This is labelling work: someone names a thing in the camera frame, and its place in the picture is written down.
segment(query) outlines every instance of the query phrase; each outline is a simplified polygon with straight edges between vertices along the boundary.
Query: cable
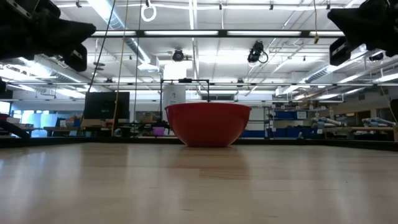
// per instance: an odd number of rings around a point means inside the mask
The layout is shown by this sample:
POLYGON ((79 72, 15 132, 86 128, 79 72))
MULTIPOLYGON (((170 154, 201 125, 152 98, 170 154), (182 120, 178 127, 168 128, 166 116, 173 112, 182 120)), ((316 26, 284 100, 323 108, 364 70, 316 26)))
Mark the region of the cable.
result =
MULTIPOLYGON (((106 40, 106 38, 107 38, 107 34, 108 34, 108 31, 109 31, 109 26, 111 25, 111 21, 112 21, 112 16, 113 16, 113 11, 114 11, 115 5, 116 5, 116 0, 113 0, 113 5, 112 5, 112 9, 111 9, 111 14, 109 15, 108 24, 106 25, 106 31, 105 31, 104 41, 102 42, 101 50, 99 51, 98 60, 97 60, 97 63, 96 63, 96 65, 95 65, 95 69, 94 69, 94 72, 93 72, 93 76, 92 76, 92 78, 91 78, 90 85, 89 85, 89 87, 88 87, 88 90, 87 90, 86 95, 87 95, 88 93, 90 93, 91 87, 93 86, 94 77, 95 77, 95 75, 96 75, 96 72, 97 72, 97 69, 98 69, 98 65, 100 64, 100 59, 101 59, 102 51, 103 51, 103 49, 104 49, 105 40, 106 40)), ((84 120, 84 117, 85 117, 85 110, 86 110, 86 108, 84 107, 84 109, 83 109, 83 114, 82 114, 81 119, 80 119, 80 124, 79 124, 79 128, 78 128, 77 133, 80 132, 81 124, 83 123, 83 120, 84 120)))
MULTIPOLYGON (((380 69, 380 74, 383 76, 383 69, 380 69)), ((384 89, 383 89, 383 87, 380 85, 380 89, 381 89, 381 91, 383 92, 383 96, 386 98, 386 100, 388 101, 388 107, 390 108, 390 111, 391 111, 391 114, 392 114, 392 117, 394 118, 394 121, 396 122, 396 124, 398 124, 398 121, 397 121, 397 118, 396 118, 396 116, 394 115, 394 112, 392 111, 392 108, 391 108, 391 100, 386 96, 386 94, 384 93, 384 89)))
MULTIPOLYGON (((141 29, 141 20, 138 22, 138 30, 141 29)), ((135 92, 134 92, 134 111, 133 111, 133 116, 134 116, 134 122, 136 122, 136 108, 137 108, 137 81, 138 81, 138 64, 136 65, 136 86, 135 86, 135 92)))
POLYGON ((392 108, 391 108, 391 100, 386 96, 386 94, 384 93, 384 89, 383 89, 383 87, 382 86, 380 86, 380 89, 381 89, 381 91, 383 92, 383 96, 386 98, 386 100, 388 101, 388 107, 390 108, 390 111, 391 111, 391 114, 392 114, 392 117, 394 118, 394 121, 396 122, 396 124, 398 124, 398 121, 397 121, 397 118, 396 118, 396 116, 394 115, 394 112, 392 111, 392 108))
POLYGON ((268 54, 267 53, 265 53, 265 52, 262 52, 262 55, 261 56, 263 56, 263 55, 266 55, 267 56, 267 60, 265 61, 265 62, 262 62, 262 61, 260 61, 260 59, 259 59, 259 62, 260 63, 267 63, 268 62, 268 54))
POLYGON ((319 41, 318 35, 318 13, 317 13, 317 4, 315 4, 316 0, 313 0, 313 8, 315 12, 315 37, 314 37, 314 44, 317 44, 319 41))
MULTIPOLYGON (((127 15, 129 12, 129 8, 126 7, 126 16, 124 18, 124 23, 127 23, 127 15)), ((124 26, 124 30, 123 30, 123 39, 126 36, 126 26, 124 26)), ((115 124, 115 120, 116 120, 116 113, 118 111, 118 101, 119 101, 119 87, 120 87, 120 78, 122 75, 122 64, 123 64, 123 54, 124 54, 124 41, 122 41, 122 54, 121 54, 121 58, 120 58, 120 66, 119 66, 119 78, 118 78, 118 87, 116 89, 116 101, 115 101, 115 105, 114 105, 114 113, 113 113, 113 122, 112 122, 112 131, 111 131, 111 136, 113 135, 113 133, 115 132, 114 130, 114 124, 115 124)))
POLYGON ((153 21, 156 18, 156 15, 157 15, 156 7, 153 4, 150 3, 150 0, 146 0, 146 5, 141 7, 142 20, 145 21, 145 22, 153 21), (145 16, 145 10, 146 9, 152 9, 154 11, 153 15, 150 18, 146 18, 146 16, 145 16))

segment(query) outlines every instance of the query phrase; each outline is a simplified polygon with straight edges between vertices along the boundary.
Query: hanging cable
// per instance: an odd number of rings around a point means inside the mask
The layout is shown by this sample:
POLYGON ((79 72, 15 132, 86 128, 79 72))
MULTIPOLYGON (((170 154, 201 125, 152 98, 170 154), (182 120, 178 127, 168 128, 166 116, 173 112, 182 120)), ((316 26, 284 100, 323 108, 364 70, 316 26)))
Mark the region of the hanging cable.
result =
MULTIPOLYGON (((124 18, 124 23, 127 23, 127 15, 129 12, 129 8, 126 7, 126 16, 124 18)), ((124 30, 123 30, 123 39, 126 36, 126 26, 124 26, 124 30)), ((111 131, 111 135, 115 132, 114 129, 114 124, 115 124, 115 120, 116 120, 116 113, 118 111, 118 101, 119 101, 119 87, 120 87, 120 78, 122 75, 122 65, 123 65, 123 54, 124 54, 124 43, 125 41, 122 41, 122 54, 121 54, 121 58, 120 58, 120 66, 119 66, 119 78, 118 78, 118 87, 116 89, 116 101, 114 103, 114 113, 113 113, 113 122, 112 122, 112 131, 111 131)))
MULTIPOLYGON (((87 90, 87 92, 86 92, 86 95, 90 92, 91 87, 93 86, 94 77, 96 76, 96 72, 97 72, 97 69, 98 69, 98 65, 100 64, 100 59, 101 59, 101 56, 102 56, 102 51, 103 51, 103 49, 104 49, 105 40, 106 40, 106 38, 107 38, 107 34, 108 34, 108 31, 109 31, 109 26, 111 25, 111 21, 112 21, 112 16, 113 16, 113 11, 114 11, 115 5, 116 5, 116 0, 113 0, 113 5, 112 5, 112 9, 111 9, 111 14, 109 15, 108 24, 106 25, 106 31, 105 31, 104 41, 102 42, 101 50, 99 51, 99 55, 98 55, 98 60, 97 60, 97 63, 96 63, 96 65, 95 65, 94 72, 93 72, 93 76, 92 76, 92 78, 91 78, 90 85, 88 86, 88 90, 87 90)), ((81 124, 83 123, 83 120, 84 120, 84 117, 85 117, 85 110, 86 110, 86 108, 84 107, 84 108, 83 108, 83 114, 82 114, 81 119, 80 119, 80 124, 79 124, 79 128, 78 128, 77 134, 80 132, 81 124)))
MULTIPOLYGON (((380 74, 381 74, 381 76, 383 76, 383 69, 380 69, 380 74)), ((389 98, 386 96, 386 94, 384 93, 383 86, 381 86, 381 85, 379 85, 379 86, 380 86, 381 92, 383 93, 383 96, 384 96, 385 99, 388 101, 388 107, 390 108, 391 115, 392 115, 392 117, 394 118, 394 121, 396 122, 396 124, 398 124, 397 118, 396 118, 396 116, 395 116, 395 114, 394 114, 394 112, 393 112, 393 110, 392 110, 392 108, 391 108, 391 99, 389 99, 389 98)))
MULTIPOLYGON (((139 19, 138 22, 138 30, 141 29, 141 20, 139 19)), ((137 38, 137 46, 139 47, 139 38, 137 38)), ((135 92, 134 92, 134 111, 133 111, 133 116, 134 116, 134 122, 136 122, 136 108, 137 108, 137 81, 138 81, 138 57, 137 57, 137 61, 136 61, 136 84, 135 84, 135 92)))
POLYGON ((317 44, 319 41, 319 35, 318 35, 318 13, 317 13, 317 4, 315 3, 316 0, 313 0, 313 8, 315 12, 315 37, 313 40, 314 44, 317 44))

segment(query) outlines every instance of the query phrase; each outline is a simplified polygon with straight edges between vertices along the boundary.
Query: wooden tabletop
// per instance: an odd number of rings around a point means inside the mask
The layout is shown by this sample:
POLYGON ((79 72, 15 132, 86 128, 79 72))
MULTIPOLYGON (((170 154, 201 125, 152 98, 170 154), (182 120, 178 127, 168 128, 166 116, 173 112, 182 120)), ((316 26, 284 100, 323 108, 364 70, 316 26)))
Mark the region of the wooden tabletop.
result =
POLYGON ((398 154, 330 146, 2 149, 1 224, 396 224, 398 154))

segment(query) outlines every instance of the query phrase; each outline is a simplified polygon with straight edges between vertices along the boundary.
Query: computer monitor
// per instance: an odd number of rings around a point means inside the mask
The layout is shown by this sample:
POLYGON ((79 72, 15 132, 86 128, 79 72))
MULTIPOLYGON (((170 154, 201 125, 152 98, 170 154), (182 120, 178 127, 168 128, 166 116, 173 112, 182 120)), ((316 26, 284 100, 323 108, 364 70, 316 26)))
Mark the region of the computer monitor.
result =
MULTIPOLYGON (((87 93, 85 101, 85 119, 113 119, 116 93, 87 93)), ((119 92, 118 119, 129 119, 130 93, 119 92)))

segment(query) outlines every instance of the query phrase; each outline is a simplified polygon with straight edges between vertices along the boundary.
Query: ceiling light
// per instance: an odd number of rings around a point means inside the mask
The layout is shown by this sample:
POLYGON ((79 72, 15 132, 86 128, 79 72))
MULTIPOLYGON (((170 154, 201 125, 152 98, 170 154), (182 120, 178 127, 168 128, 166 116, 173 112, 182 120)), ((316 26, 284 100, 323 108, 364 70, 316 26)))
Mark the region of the ceiling light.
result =
MULTIPOLYGON (((315 37, 317 32, 311 31, 310 36, 315 37)), ((342 31, 318 31, 319 36, 329 36, 329 37, 340 37, 344 36, 344 33, 342 31)))
POLYGON ((296 96, 294 99, 295 100, 301 100, 302 98, 305 98, 305 95, 296 96))
POLYGON ((69 79, 71 79, 71 80, 73 80, 73 81, 75 81, 75 82, 77 82, 77 83, 81 83, 81 81, 77 80, 76 78, 72 78, 72 77, 70 77, 69 75, 66 75, 66 74, 64 74, 64 73, 58 73, 58 74, 63 75, 64 77, 67 77, 67 78, 69 78, 69 79))
POLYGON ((128 35, 128 36, 132 36, 132 35, 136 35, 136 31, 126 31, 126 33, 124 31, 120 31, 120 30, 109 30, 108 33, 106 33, 106 31, 96 31, 93 36, 96 37, 105 37, 105 36, 113 36, 113 35, 128 35))
POLYGON ((153 30, 145 31, 145 35, 218 35, 217 30, 153 30))
POLYGON ((25 85, 19 85, 19 86, 8 85, 8 86, 13 87, 13 88, 18 88, 18 89, 21 89, 21 90, 26 90, 26 91, 35 91, 33 88, 31 88, 29 86, 25 86, 25 85))
POLYGON ((288 31, 288 30, 279 30, 279 31, 227 31, 227 35, 260 35, 260 36, 299 36, 301 35, 301 31, 288 31))
POLYGON ((398 73, 397 74, 392 74, 392 75, 384 75, 381 78, 373 80, 373 83, 387 82, 387 81, 390 81, 390 80, 394 80, 396 78, 398 78, 398 73))
POLYGON ((358 77, 359 77, 359 75, 352 75, 352 76, 347 77, 347 78, 345 78, 343 80, 340 80, 338 83, 346 83, 346 82, 349 82, 349 81, 353 81, 354 79, 356 79, 358 77))
POLYGON ((319 96, 317 99, 319 99, 319 100, 325 100, 325 99, 329 99, 329 98, 333 98, 333 97, 336 97, 336 96, 338 96, 339 94, 326 94, 326 95, 323 95, 323 96, 319 96))
POLYGON ((357 88, 357 89, 355 89, 355 90, 351 90, 351 91, 348 91, 348 92, 346 92, 346 93, 344 93, 344 94, 352 94, 352 93, 355 93, 355 92, 357 92, 357 91, 359 91, 359 90, 363 90, 364 88, 357 88))

